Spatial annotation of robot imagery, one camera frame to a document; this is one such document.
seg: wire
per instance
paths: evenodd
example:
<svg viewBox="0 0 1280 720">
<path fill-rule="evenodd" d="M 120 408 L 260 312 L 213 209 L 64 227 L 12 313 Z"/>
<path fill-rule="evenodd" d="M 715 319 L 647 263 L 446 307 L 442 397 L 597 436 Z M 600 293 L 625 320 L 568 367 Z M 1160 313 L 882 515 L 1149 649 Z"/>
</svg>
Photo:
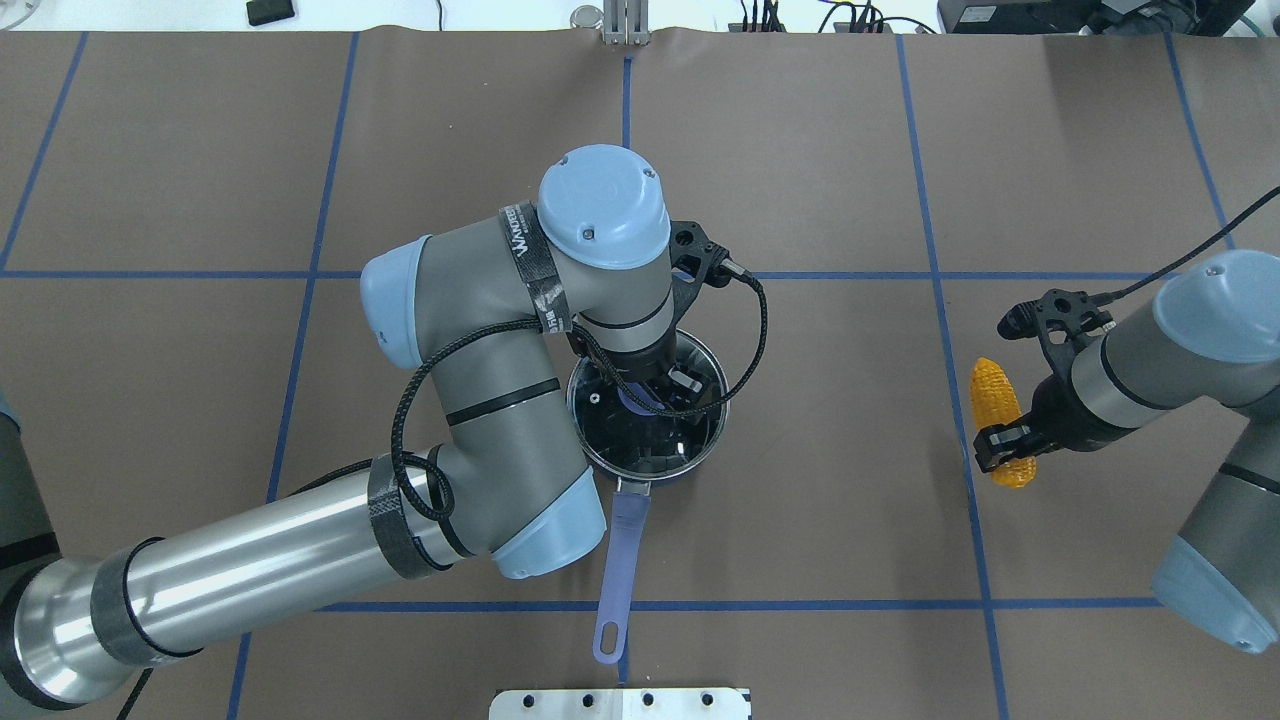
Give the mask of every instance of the wire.
<svg viewBox="0 0 1280 720">
<path fill-rule="evenodd" d="M 18 18 L 17 20 L 14 20 L 14 22 L 4 26 L 4 27 L 0 27 L 0 32 L 4 32 L 6 29 L 13 29 L 13 28 L 20 26 L 22 23 L 27 22 L 31 18 L 31 15 L 35 15 L 36 10 L 40 9 L 40 4 L 41 3 L 44 3 L 44 0 L 27 0 L 27 12 L 23 13 L 23 15 L 20 18 Z"/>
<path fill-rule="evenodd" d="M 849 32 L 854 32 L 855 27 L 870 27 L 879 22 L 877 18 L 884 17 L 884 14 L 879 12 L 879 8 L 872 5 L 870 3 L 865 5 L 858 5 L 855 3 L 832 3 L 831 9 L 827 10 L 827 15 L 822 18 L 822 24 L 818 26 L 818 32 L 827 29 L 827 20 L 829 20 L 831 15 L 836 14 L 836 10 L 840 8 L 849 8 Z M 861 18 L 858 17 L 859 8 L 863 9 Z"/>
<path fill-rule="evenodd" d="M 1266 37 L 1267 36 L 1267 33 L 1262 32 L 1262 28 L 1258 27 L 1258 23 L 1251 20 L 1249 18 L 1247 18 L 1244 15 L 1240 15 L 1240 22 L 1244 23 L 1244 27 L 1252 29 L 1253 35 L 1256 35 L 1258 37 Z"/>
<path fill-rule="evenodd" d="M 408 473 L 404 470 L 407 462 L 404 462 L 404 419 L 408 418 L 408 410 L 413 405 L 413 398 L 417 397 L 419 388 L 422 387 L 422 380 L 426 379 L 428 373 L 431 372 L 439 363 L 442 363 L 449 355 L 453 355 L 458 350 L 471 345 L 477 340 L 486 338 L 492 334 L 507 333 L 513 331 L 543 331 L 543 324 L 535 318 L 526 320 L 511 320 L 507 323 L 495 323 L 493 325 L 486 325 L 479 331 L 472 331 L 453 342 L 445 345 L 440 350 L 436 350 L 434 355 L 426 359 L 426 363 L 413 372 L 413 377 L 410 378 L 408 384 L 404 387 L 404 395 L 401 396 L 399 405 L 396 406 L 396 416 L 392 419 L 392 471 L 396 475 L 396 484 L 399 486 L 401 492 L 404 493 L 408 503 L 417 510 L 419 515 L 426 518 L 428 520 L 440 521 L 453 512 L 453 493 L 449 491 L 449 478 L 443 470 L 430 460 L 424 460 L 429 466 L 428 473 L 435 475 L 435 479 L 440 486 L 440 510 L 433 509 L 430 505 L 422 500 L 422 496 L 417 493 L 413 484 L 408 482 Z M 448 511 L 444 511 L 444 505 L 448 505 Z"/>
<path fill-rule="evenodd" d="M 818 32 L 822 32 L 822 31 L 827 29 L 827 20 L 829 20 L 831 15 L 835 15 L 836 10 L 838 10 L 841 8 L 849 8 L 850 9 L 849 10 L 849 22 L 854 22 L 854 15 L 858 14 L 856 5 L 854 5 L 852 3 L 835 3 L 835 4 L 832 4 L 831 9 L 827 10 L 827 15 L 824 18 L 822 18 L 822 24 L 818 26 Z"/>
<path fill-rule="evenodd" d="M 902 17 L 902 15 L 892 15 L 892 17 L 888 17 L 888 18 L 882 17 L 879 20 L 877 20 L 878 24 L 879 24 L 879 29 L 876 31 L 876 32 L 884 32 L 884 23 L 887 23 L 890 20 L 906 20 L 909 23 L 915 23 L 916 27 L 923 27 L 925 33 L 928 33 L 928 35 L 937 35 L 937 31 L 934 31 L 932 27 L 922 23 L 920 20 L 918 20 L 915 18 L 906 18 L 906 17 Z"/>
<path fill-rule="evenodd" d="M 640 397 L 640 395 L 636 393 L 636 391 L 631 389 L 631 386 L 628 386 L 627 382 L 622 379 L 621 373 L 618 373 L 618 369 L 614 368 L 613 363 L 609 361 L 604 350 L 600 347 L 599 341 L 591 337 L 591 333 L 586 332 L 586 329 L 577 323 L 573 323 L 573 332 L 577 333 L 579 337 L 581 337 L 586 342 L 588 347 L 591 348 L 593 356 L 600 359 L 600 364 L 604 365 L 604 373 L 608 375 L 609 380 L 612 380 L 613 384 L 618 386 L 618 389 L 621 389 L 623 395 L 626 395 L 632 402 L 635 402 L 644 410 L 653 413 L 654 415 L 658 415 L 660 418 L 689 418 L 691 415 L 701 415 L 732 400 L 733 396 L 737 395 L 737 392 L 742 389 L 744 386 L 746 386 L 746 382 L 751 379 L 751 374 L 755 373 L 755 369 L 760 365 L 760 360 L 764 357 L 764 342 L 769 334 L 769 304 L 764 299 L 764 286 L 762 286 L 760 281 L 755 279 L 755 275 L 753 275 L 751 273 L 745 273 L 741 277 L 737 275 L 735 277 L 742 283 L 746 283 L 751 290 L 754 290 L 756 297 L 760 301 L 760 341 L 755 346 L 755 356 L 751 357 L 751 364 L 746 366 L 746 372 L 742 373 L 742 377 L 739 378 L 737 383 L 732 388 L 730 388 L 728 392 L 705 405 L 700 405 L 698 407 L 692 407 L 689 410 L 667 410 L 664 407 L 654 407 L 653 405 L 649 404 L 648 400 Z"/>
<path fill-rule="evenodd" d="M 422 387 L 422 382 L 426 379 L 426 375 L 433 368 L 444 361 L 445 357 L 453 355 L 472 342 L 476 342 L 477 340 L 512 331 L 541 332 L 541 322 L 532 318 L 486 325 L 477 331 L 472 331 L 435 351 L 434 355 L 428 357 L 426 361 L 413 372 L 413 377 L 410 378 L 408 384 L 404 387 L 404 392 L 401 395 L 399 405 L 396 406 L 396 416 L 392 419 L 392 473 L 396 477 L 396 486 L 404 493 L 404 498 L 408 500 L 408 503 L 413 506 L 413 510 L 416 510 L 419 515 L 426 518 L 428 520 L 439 523 L 452 515 L 454 507 L 453 487 L 449 484 L 449 477 L 444 474 L 444 470 L 426 457 L 420 457 L 404 450 L 404 420 L 408 418 L 408 410 L 412 407 L 413 400 L 417 397 L 417 391 Z M 346 468 L 338 468 L 337 470 L 325 473 L 323 477 L 316 478 L 315 480 L 311 480 L 310 483 L 293 491 L 289 493 L 289 497 L 332 483 L 333 480 L 347 477 L 352 473 L 367 470 L 372 466 L 372 464 L 374 460 L 370 457 L 367 460 L 352 462 Z M 417 488 L 415 488 L 413 483 L 408 479 L 407 468 L 419 468 L 435 478 L 436 488 L 440 492 L 439 507 L 431 507 L 422 498 L 422 496 L 419 495 Z"/>
<path fill-rule="evenodd" d="M 1100 295 L 1092 295 L 1092 296 L 1089 296 L 1089 300 L 1092 300 L 1094 305 L 1097 305 L 1098 307 L 1101 307 L 1103 305 L 1110 305 L 1111 302 L 1115 302 L 1116 300 L 1120 300 L 1121 297 L 1125 297 L 1126 295 L 1130 295 L 1130 293 L 1133 293 L 1133 292 L 1135 292 L 1138 290 L 1142 290 L 1143 287 L 1147 287 L 1148 284 L 1158 281 L 1160 278 L 1167 275 L 1172 270 L 1176 270 L 1178 268 L 1185 265 L 1188 261 L 1190 261 L 1193 258 L 1196 258 L 1201 252 L 1204 252 L 1206 250 L 1208 250 L 1215 242 L 1217 242 L 1217 241 L 1222 240 L 1224 237 L 1226 237 L 1228 234 L 1230 234 L 1230 232 L 1234 231 L 1236 228 L 1236 225 L 1239 225 L 1240 223 L 1243 223 L 1244 220 L 1247 220 L 1249 218 L 1249 215 L 1252 215 L 1253 213 L 1256 213 L 1260 208 L 1262 208 L 1267 202 L 1271 202 L 1272 200 L 1275 200 L 1277 195 L 1280 195 L 1280 186 L 1276 186 L 1276 187 L 1271 188 L 1266 195 L 1263 195 L 1262 197 L 1257 199 L 1253 202 L 1253 205 L 1249 205 L 1248 208 L 1245 208 L 1244 211 L 1240 213 L 1239 215 L 1236 215 L 1230 223 L 1226 223 L 1225 225 L 1222 225 L 1222 229 L 1220 229 L 1216 233 L 1213 233 L 1212 236 L 1210 236 L 1208 240 L 1206 240 L 1204 242 L 1202 242 L 1198 246 L 1196 246 L 1196 249 L 1192 250 L 1190 252 L 1188 252 L 1187 255 L 1183 255 L 1178 260 L 1174 260 L 1172 263 L 1165 265 L 1164 268 L 1156 270 L 1155 273 L 1151 273 L 1149 275 L 1142 278 L 1140 281 L 1133 283 L 1132 286 L 1129 286 L 1129 287 L 1126 287 L 1124 290 L 1117 290 L 1115 292 L 1103 292 L 1103 293 L 1100 293 Z"/>
<path fill-rule="evenodd" d="M 406 452 L 404 454 L 404 464 L 408 465 L 408 466 L 411 466 L 411 468 L 420 468 L 422 470 L 426 470 L 428 473 L 430 473 L 433 470 L 433 468 L 430 465 L 428 465 L 426 460 L 424 460 L 422 457 L 419 457 L 417 455 L 413 455 L 412 452 Z M 358 473 L 361 470 L 367 470 L 367 469 L 370 469 L 372 466 L 374 466 L 374 459 L 372 457 L 366 457 L 365 460 L 361 460 L 358 462 L 352 462 L 351 465 L 347 465 L 346 468 L 338 468 L 337 470 L 326 473 L 326 474 L 321 475 L 320 478 L 316 478 L 316 479 L 311 480 L 310 483 L 300 487 L 298 489 L 291 492 L 289 497 L 293 497 L 294 495 L 302 495 L 302 493 L 305 493 L 307 491 L 311 491 L 311 489 L 316 489 L 317 487 L 326 486 L 326 484 L 337 480 L 338 478 L 346 478 L 347 475 L 349 475 L 352 473 Z M 452 497 L 453 497 L 453 488 L 452 487 L 448 488 L 448 493 L 449 493 L 449 498 L 451 498 L 451 502 L 452 502 Z M 443 491 L 442 491 L 440 500 L 442 501 L 444 500 Z M 444 506 L 443 505 L 440 507 L 440 511 L 442 512 L 444 511 Z"/>
<path fill-rule="evenodd" d="M 768 301 L 764 297 L 764 286 L 762 286 L 760 281 L 758 281 L 754 275 L 751 275 L 751 273 L 735 275 L 735 278 L 749 286 L 753 291 L 755 291 L 755 295 L 759 299 L 760 340 L 755 348 L 755 356 L 751 357 L 751 364 L 748 365 L 746 372 L 742 373 L 742 377 L 739 378 L 737 383 L 719 398 L 713 400 L 699 407 L 694 407 L 690 410 L 666 410 L 649 405 L 648 401 L 636 395 L 636 392 L 631 389 L 630 386 L 627 386 L 626 380 L 622 379 L 622 374 L 618 372 L 617 366 L 614 366 L 613 363 L 609 360 L 608 354 L 604 351 L 603 347 L 600 347 L 600 342 L 598 340 L 595 340 L 589 332 L 586 332 L 585 328 L 582 328 L 582 325 L 577 323 L 573 323 L 573 332 L 579 337 L 581 337 L 584 342 L 586 342 L 588 347 L 591 350 L 591 356 L 595 357 L 600 365 L 603 365 L 605 375 L 608 375 L 608 378 L 614 384 L 617 384 L 618 388 L 621 388 L 621 391 L 632 401 L 635 401 L 640 407 L 648 410 L 649 413 L 653 413 L 654 415 L 659 415 L 663 418 L 687 418 L 690 415 L 704 414 L 709 410 L 719 407 L 721 405 L 724 405 L 735 395 L 737 395 L 739 391 L 741 391 L 742 387 L 746 386 L 746 382 L 751 379 L 751 375 L 755 373 L 755 369 L 760 365 L 760 360 L 764 357 L 764 345 L 769 333 L 769 306 Z M 416 510 L 420 515 L 422 515 L 428 520 L 439 523 L 440 520 L 447 519 L 453 512 L 454 507 L 453 489 L 452 486 L 449 484 L 448 475 L 444 474 L 444 470 L 442 470 L 439 465 L 425 457 L 420 457 L 404 450 L 404 420 L 408 418 L 410 407 L 413 406 L 413 400 L 417 397 L 417 392 L 422 387 L 422 382 L 426 380 L 426 375 L 430 374 L 431 369 L 435 368 L 438 364 L 440 364 L 445 357 L 453 355 L 458 350 L 462 350 L 463 347 L 481 338 L 513 331 L 541 332 L 543 325 L 541 322 L 530 318 L 525 320 L 495 323 L 493 325 L 486 325 L 477 331 L 472 331 L 454 340 L 453 342 L 445 345 L 440 350 L 435 351 L 435 354 L 428 357 L 426 361 L 422 363 L 422 365 L 420 365 L 419 369 L 413 372 L 413 377 L 411 377 L 408 384 L 404 386 L 404 392 L 401 395 L 401 401 L 396 406 L 396 415 L 392 419 L 392 471 L 396 477 L 397 487 L 401 489 L 401 492 L 404 493 L 404 498 L 408 500 L 408 503 L 413 506 L 413 510 Z M 372 462 L 374 462 L 372 459 L 367 459 L 367 460 L 361 460 L 358 462 L 352 462 L 351 465 L 347 465 L 344 468 L 338 468 L 337 470 L 326 473 L 323 477 L 311 480 L 310 483 L 293 491 L 292 493 L 289 493 L 289 497 L 319 488 L 321 486 L 332 483 L 338 478 L 347 477 L 352 473 L 367 470 L 369 468 L 372 466 Z M 408 471 L 406 470 L 407 466 L 420 468 L 425 470 L 428 474 L 435 477 L 436 487 L 440 493 L 440 507 L 431 507 L 425 500 L 422 500 L 422 496 L 419 495 L 417 488 L 415 488 L 408 479 Z"/>
<path fill-rule="evenodd" d="M 124 707 L 120 708 L 120 714 L 115 716 L 115 720 L 127 720 L 129 712 L 133 712 L 133 705 L 138 702 L 138 696 L 142 694 L 142 688 L 147 685 L 147 680 L 151 679 L 151 670 L 154 667 L 147 667 L 138 675 L 137 684 L 133 685 L 133 692 L 129 693 L 129 700 L 124 701 Z"/>
</svg>

